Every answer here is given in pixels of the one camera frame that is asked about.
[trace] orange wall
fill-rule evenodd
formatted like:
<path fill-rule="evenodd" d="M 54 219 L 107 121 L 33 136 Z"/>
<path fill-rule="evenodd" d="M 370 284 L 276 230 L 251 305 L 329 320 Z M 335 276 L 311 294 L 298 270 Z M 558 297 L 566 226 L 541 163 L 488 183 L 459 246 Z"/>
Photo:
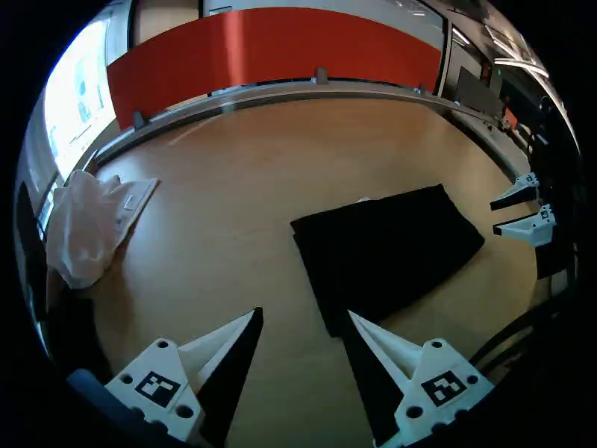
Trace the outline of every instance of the orange wall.
<path fill-rule="evenodd" d="M 121 128 L 213 90 L 285 78 L 386 81 L 433 89 L 440 52 L 386 25 L 333 11 L 268 7 L 231 11 L 173 28 L 107 68 Z"/>

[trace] bright window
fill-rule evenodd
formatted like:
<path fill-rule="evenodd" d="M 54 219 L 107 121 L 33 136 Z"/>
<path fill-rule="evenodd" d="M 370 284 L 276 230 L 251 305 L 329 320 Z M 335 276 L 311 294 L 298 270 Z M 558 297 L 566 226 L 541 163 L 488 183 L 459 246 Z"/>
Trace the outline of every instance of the bright window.
<path fill-rule="evenodd" d="M 116 118 L 107 85 L 105 41 L 110 20 L 88 25 L 50 74 L 44 98 L 48 140 L 66 179 L 85 150 Z"/>

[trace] wooden table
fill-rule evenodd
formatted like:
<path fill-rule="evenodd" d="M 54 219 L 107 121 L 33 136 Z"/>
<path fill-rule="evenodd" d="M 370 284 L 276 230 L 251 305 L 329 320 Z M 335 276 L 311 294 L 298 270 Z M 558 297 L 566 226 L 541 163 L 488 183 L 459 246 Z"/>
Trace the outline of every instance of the wooden table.
<path fill-rule="evenodd" d="M 326 99 L 226 113 L 148 141 L 98 176 L 113 174 L 161 180 L 87 291 L 115 372 L 157 337 L 186 343 L 263 307 L 231 448 L 371 444 L 343 345 L 326 333 L 293 241 L 295 218 L 441 182 L 487 241 L 383 326 L 415 343 L 444 337 L 468 356 L 531 301 L 533 249 L 492 234 L 493 223 L 528 214 L 528 206 L 492 213 L 490 201 L 509 181 L 418 104 Z"/>

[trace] white cloth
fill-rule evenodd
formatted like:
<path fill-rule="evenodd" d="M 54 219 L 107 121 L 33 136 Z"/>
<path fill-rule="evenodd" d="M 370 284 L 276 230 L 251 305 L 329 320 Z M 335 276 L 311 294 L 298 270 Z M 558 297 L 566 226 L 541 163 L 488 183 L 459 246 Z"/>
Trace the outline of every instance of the white cloth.
<path fill-rule="evenodd" d="M 154 178 L 121 184 L 117 175 L 101 182 L 88 172 L 73 172 L 69 186 L 54 191 L 46 244 L 48 265 L 72 289 L 95 283 L 157 183 Z"/>

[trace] folded black cloth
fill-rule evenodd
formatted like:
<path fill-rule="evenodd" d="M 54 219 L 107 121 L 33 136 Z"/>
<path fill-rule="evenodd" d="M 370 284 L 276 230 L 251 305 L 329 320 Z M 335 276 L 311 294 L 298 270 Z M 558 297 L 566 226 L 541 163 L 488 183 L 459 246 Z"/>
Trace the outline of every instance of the folded black cloth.
<path fill-rule="evenodd" d="M 458 271 L 484 238 L 441 184 L 292 221 L 330 336 L 350 309 L 378 322 Z"/>

